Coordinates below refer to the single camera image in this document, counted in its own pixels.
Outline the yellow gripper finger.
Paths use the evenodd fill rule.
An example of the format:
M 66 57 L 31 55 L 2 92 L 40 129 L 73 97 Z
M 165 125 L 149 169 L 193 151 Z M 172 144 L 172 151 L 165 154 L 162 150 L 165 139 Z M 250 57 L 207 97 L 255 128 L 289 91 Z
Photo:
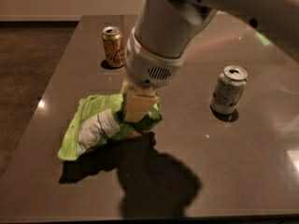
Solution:
M 125 122 L 137 123 L 142 120 L 154 107 L 158 96 L 143 95 L 137 91 L 126 92 L 123 118 Z
M 132 88 L 132 82 L 131 79 L 128 77 L 127 71 L 123 71 L 123 81 L 121 84 L 121 93 L 126 93 L 128 90 Z

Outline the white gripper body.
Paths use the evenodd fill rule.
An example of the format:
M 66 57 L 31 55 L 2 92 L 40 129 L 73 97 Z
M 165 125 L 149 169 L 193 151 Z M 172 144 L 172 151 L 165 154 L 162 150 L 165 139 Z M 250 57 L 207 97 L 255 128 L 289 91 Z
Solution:
M 144 48 L 132 29 L 125 49 L 126 73 L 128 79 L 140 88 L 159 89 L 169 85 L 179 68 L 182 57 L 172 59 L 154 54 Z

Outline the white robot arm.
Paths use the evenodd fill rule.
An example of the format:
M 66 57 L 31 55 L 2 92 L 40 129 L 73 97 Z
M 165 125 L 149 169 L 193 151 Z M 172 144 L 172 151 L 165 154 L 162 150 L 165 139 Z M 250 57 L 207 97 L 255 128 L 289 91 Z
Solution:
M 192 38 L 218 11 L 242 20 L 299 60 L 299 0 L 146 0 L 125 49 L 125 121 L 147 115 L 157 102 L 155 90 L 170 83 Z

